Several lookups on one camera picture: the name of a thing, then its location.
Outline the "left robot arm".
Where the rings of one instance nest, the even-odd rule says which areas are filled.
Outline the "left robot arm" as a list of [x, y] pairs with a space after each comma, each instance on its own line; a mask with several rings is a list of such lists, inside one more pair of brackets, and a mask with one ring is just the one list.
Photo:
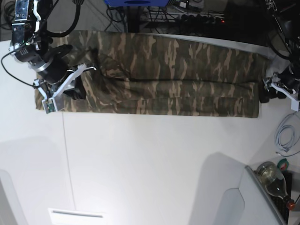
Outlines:
[[291, 109], [300, 110], [300, 6], [298, 0], [260, 0], [263, 13], [285, 45], [288, 55], [280, 53], [266, 37], [271, 50], [289, 62], [282, 72], [263, 78], [261, 103], [272, 98], [289, 98]]

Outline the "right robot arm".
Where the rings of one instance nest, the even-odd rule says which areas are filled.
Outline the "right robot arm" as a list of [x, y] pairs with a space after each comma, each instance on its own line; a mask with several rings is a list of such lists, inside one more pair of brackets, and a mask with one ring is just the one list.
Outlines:
[[58, 4], [52, 0], [17, 0], [12, 23], [12, 39], [9, 52], [19, 63], [27, 63], [37, 78], [32, 83], [23, 82], [38, 90], [41, 105], [46, 113], [66, 109], [66, 101], [82, 104], [87, 92], [81, 75], [96, 70], [94, 64], [81, 63], [78, 51], [71, 44], [53, 47], [54, 38], [66, 38], [75, 29], [81, 12], [82, 0], [74, 0], [75, 18], [64, 32], [55, 33], [47, 29], [47, 20]]

